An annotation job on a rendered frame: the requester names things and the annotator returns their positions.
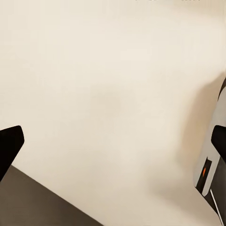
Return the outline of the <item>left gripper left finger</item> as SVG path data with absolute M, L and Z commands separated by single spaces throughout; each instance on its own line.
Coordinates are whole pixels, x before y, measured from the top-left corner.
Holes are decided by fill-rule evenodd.
M 0 182 L 24 144 L 21 126 L 0 130 Z

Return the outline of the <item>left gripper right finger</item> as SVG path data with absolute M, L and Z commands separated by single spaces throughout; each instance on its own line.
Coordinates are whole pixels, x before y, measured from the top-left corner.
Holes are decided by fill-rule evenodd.
M 211 142 L 226 163 L 226 127 L 216 125 L 212 132 Z

